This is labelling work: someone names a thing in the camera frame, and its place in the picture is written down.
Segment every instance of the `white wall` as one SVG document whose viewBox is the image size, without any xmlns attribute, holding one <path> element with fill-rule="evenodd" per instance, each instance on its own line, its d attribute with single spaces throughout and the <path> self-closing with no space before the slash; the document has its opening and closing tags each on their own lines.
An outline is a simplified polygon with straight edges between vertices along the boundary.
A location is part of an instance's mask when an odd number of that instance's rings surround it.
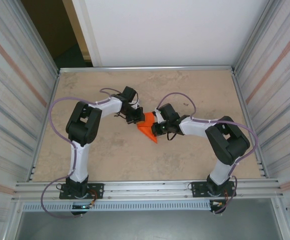
<svg viewBox="0 0 290 240">
<path fill-rule="evenodd" d="M 231 65 L 268 0 L 73 0 L 95 67 Z"/>
</svg>

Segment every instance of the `white arm segment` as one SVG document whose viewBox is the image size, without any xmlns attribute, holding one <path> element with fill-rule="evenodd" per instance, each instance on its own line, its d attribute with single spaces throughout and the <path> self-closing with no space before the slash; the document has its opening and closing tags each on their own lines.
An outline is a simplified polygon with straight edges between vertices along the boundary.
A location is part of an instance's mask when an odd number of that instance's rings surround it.
<svg viewBox="0 0 290 240">
<path fill-rule="evenodd" d="M 101 109 L 101 118 L 106 117 L 109 114 L 114 114 L 118 113 L 121 111 L 122 107 L 122 101 L 119 100 L 116 97 L 111 97 L 110 101 L 103 103 L 103 104 L 98 104 L 98 105 L 91 105 L 89 106 L 97 109 Z M 73 144 L 76 146 L 76 166 L 75 166 L 75 171 L 74 173 L 70 176 L 70 179 L 75 181 L 75 182 L 83 182 L 87 177 L 88 177 L 88 171 L 87 171 L 87 166 L 88 166 L 88 161 L 89 161 L 89 151 L 91 144 L 86 144 L 83 147 L 75 142 L 72 141 Z M 74 147 L 71 145 L 71 159 L 70 159 L 70 174 L 73 171 L 73 164 L 74 164 Z"/>
<path fill-rule="evenodd" d="M 199 137 L 207 138 L 205 130 L 215 124 L 216 123 L 200 123 L 192 121 L 191 117 L 187 117 L 181 121 L 179 127 L 184 135 L 196 135 Z M 210 173 L 209 177 L 213 180 L 214 183 L 221 185 L 229 178 L 228 174 L 232 169 L 232 166 L 233 165 L 226 165 L 220 160 L 217 160 L 216 165 L 213 171 Z"/>
</svg>

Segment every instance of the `black mounting plate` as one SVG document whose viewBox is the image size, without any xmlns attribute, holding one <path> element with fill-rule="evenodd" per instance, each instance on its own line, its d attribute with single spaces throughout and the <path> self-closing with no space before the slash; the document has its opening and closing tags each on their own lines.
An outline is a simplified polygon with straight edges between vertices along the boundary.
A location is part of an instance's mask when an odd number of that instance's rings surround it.
<svg viewBox="0 0 290 240">
<path fill-rule="evenodd" d="M 88 192 L 89 189 L 94 190 L 97 193 L 97 199 L 103 198 L 104 193 L 104 183 L 88 183 L 87 184 L 87 193 L 84 197 L 78 198 L 74 195 L 68 195 L 66 194 L 66 183 L 61 185 L 60 193 L 59 193 L 59 199 L 94 199 L 94 197 Z"/>
<path fill-rule="evenodd" d="M 191 193 L 193 198 L 207 198 L 207 197 L 225 197 L 225 190 L 227 191 L 228 197 L 230 198 L 233 195 L 235 184 L 233 181 L 228 181 L 225 185 L 223 191 L 217 195 L 213 195 L 207 188 L 207 181 L 193 181 L 190 183 Z"/>
</svg>

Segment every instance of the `wooden platform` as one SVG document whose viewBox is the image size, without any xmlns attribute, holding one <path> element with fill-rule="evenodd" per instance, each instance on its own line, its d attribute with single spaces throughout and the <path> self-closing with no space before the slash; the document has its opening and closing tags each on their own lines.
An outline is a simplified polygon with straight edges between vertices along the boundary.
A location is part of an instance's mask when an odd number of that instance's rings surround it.
<svg viewBox="0 0 290 240">
<path fill-rule="evenodd" d="M 225 115 L 245 123 L 231 74 L 220 71 L 116 71 L 62 73 L 55 100 L 80 97 L 100 101 L 104 87 L 122 91 L 130 86 L 138 91 L 144 112 L 152 112 L 168 93 L 182 92 L 196 104 L 195 117 L 219 119 Z M 183 114 L 193 106 L 180 95 L 166 101 Z M 59 102 L 53 109 L 56 128 L 66 136 L 65 127 L 76 101 Z M 150 141 L 134 124 L 114 115 L 102 118 L 98 135 L 89 151 L 90 181 L 154 181 L 205 179 L 214 168 L 216 157 L 205 138 L 177 135 L 172 141 L 158 137 Z M 71 148 L 47 125 L 33 180 L 52 181 L 65 176 L 70 168 Z M 242 161 L 234 171 L 238 178 L 260 178 L 254 155 Z"/>
</svg>

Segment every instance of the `orange block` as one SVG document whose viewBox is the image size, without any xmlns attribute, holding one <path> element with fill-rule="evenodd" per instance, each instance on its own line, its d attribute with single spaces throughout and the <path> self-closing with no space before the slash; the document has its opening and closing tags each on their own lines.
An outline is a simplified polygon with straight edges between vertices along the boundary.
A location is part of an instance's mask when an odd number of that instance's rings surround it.
<svg viewBox="0 0 290 240">
<path fill-rule="evenodd" d="M 152 133 L 152 125 L 155 122 L 154 114 L 152 112 L 146 112 L 144 115 L 145 121 L 137 123 L 137 128 L 152 141 L 157 143 L 157 138 Z"/>
</svg>

